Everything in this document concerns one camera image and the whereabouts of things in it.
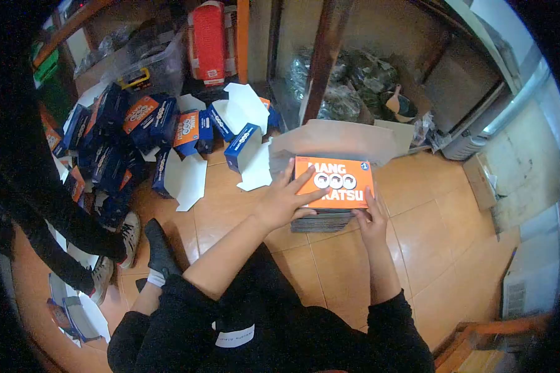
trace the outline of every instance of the storage bin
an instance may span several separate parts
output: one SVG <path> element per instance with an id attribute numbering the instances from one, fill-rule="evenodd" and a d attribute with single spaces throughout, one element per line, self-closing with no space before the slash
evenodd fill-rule
<path id="1" fill-rule="evenodd" d="M 158 39 L 153 41 L 142 43 L 129 41 L 116 52 L 112 65 L 100 80 L 118 82 L 131 94 L 131 104 L 145 95 L 155 93 L 180 95 L 184 82 L 185 34 L 186 29 L 182 28 L 172 36 L 163 51 L 149 57 L 143 57 L 146 52 L 138 49 L 150 45 L 152 49 L 157 50 L 157 46 L 165 41 L 166 33 L 159 35 Z"/>

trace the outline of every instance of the shelf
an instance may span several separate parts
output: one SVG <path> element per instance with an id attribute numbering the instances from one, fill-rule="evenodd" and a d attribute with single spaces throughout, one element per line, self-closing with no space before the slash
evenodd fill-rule
<path id="1" fill-rule="evenodd" d="M 64 26 L 50 38 L 50 41 L 39 50 L 37 56 L 33 60 L 33 67 L 37 69 L 52 52 L 58 48 L 61 42 L 66 41 L 78 29 L 83 27 L 83 24 L 93 17 L 98 11 L 108 7 L 112 4 L 113 0 L 91 0 L 87 5 L 79 9 L 75 15 L 69 19 Z"/>

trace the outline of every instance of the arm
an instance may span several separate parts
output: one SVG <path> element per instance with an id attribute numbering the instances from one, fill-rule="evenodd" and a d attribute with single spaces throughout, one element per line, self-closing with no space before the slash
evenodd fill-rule
<path id="1" fill-rule="evenodd" d="M 322 198 L 328 190 L 295 195 L 311 178 L 315 168 L 311 166 L 306 173 L 289 183 L 293 168 L 294 158 L 291 158 L 283 175 L 272 183 L 253 213 L 183 273 L 188 282 L 209 298 L 220 299 L 247 259 L 272 230 L 292 220 L 315 214 L 312 209 L 299 207 Z"/>
<path id="2" fill-rule="evenodd" d="M 377 359 L 388 360 L 403 372 L 433 372 L 433 358 L 413 323 L 392 255 L 386 243 L 388 212 L 366 189 L 366 212 L 353 210 L 369 257 L 371 306 L 367 316 L 368 338 Z"/>

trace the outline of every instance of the orange floor tile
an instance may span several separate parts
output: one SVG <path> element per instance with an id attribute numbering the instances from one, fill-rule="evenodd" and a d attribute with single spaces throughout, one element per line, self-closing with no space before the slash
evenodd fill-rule
<path id="1" fill-rule="evenodd" d="M 240 175 L 225 165 L 222 151 L 209 157 L 205 197 L 186 213 L 175 212 L 176 202 L 159 198 L 149 182 L 135 193 L 132 203 L 142 225 L 151 218 L 162 224 L 183 267 L 244 219 L 266 191 L 237 188 Z M 461 163 L 420 153 L 391 160 L 374 178 L 391 216 L 390 253 L 429 347 L 437 347 L 459 321 L 496 317 L 500 278 L 520 237 L 518 229 L 495 235 Z M 366 332 L 369 267 L 355 220 L 337 233 L 291 233 L 285 226 L 265 243 L 306 306 L 327 307 Z M 67 371 L 108 372 L 104 344 L 76 347 L 52 323 L 43 280 L 49 269 L 20 229 L 15 255 L 15 291 L 26 330 Z M 149 244 L 142 235 L 134 268 L 119 271 L 100 307 L 111 332 L 136 299 L 135 280 L 147 276 L 148 261 Z"/>

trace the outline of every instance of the shoe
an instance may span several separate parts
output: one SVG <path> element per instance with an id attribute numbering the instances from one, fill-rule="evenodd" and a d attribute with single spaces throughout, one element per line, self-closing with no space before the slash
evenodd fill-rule
<path id="1" fill-rule="evenodd" d="M 147 266 L 154 271 L 162 273 L 167 279 L 171 274 L 183 272 L 179 269 L 174 259 L 174 251 L 168 242 L 164 229 L 155 219 L 151 219 L 145 225 L 145 235 L 149 241 L 149 263 Z"/>
<path id="2" fill-rule="evenodd" d="M 137 290 L 139 292 L 141 292 L 141 290 L 143 290 L 146 283 L 147 283 L 147 278 L 142 278 L 142 279 L 136 279 L 135 280 L 135 286 L 137 287 Z"/>
<path id="3" fill-rule="evenodd" d="M 104 302 L 105 292 L 108 290 L 108 285 L 110 285 L 112 273 L 114 273 L 114 262 L 108 257 L 100 257 L 91 271 L 94 291 L 90 294 L 90 298 L 98 306 Z"/>
<path id="4" fill-rule="evenodd" d="M 133 212 L 128 213 L 120 228 L 120 234 L 127 250 L 127 258 L 120 263 L 120 268 L 127 269 L 133 266 L 140 233 L 141 222 L 139 221 L 139 216 Z"/>

